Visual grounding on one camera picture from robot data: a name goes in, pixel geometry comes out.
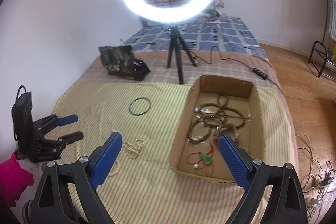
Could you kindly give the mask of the left hand pink sleeve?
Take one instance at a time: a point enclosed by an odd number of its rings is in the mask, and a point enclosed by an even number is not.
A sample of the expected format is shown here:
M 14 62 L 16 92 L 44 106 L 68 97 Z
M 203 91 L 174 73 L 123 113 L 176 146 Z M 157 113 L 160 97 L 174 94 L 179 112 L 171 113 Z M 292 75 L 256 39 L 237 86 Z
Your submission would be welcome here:
M 1 196 L 9 207 L 15 207 L 25 189 L 34 184 L 33 175 L 20 166 L 15 153 L 1 163 L 0 179 Z

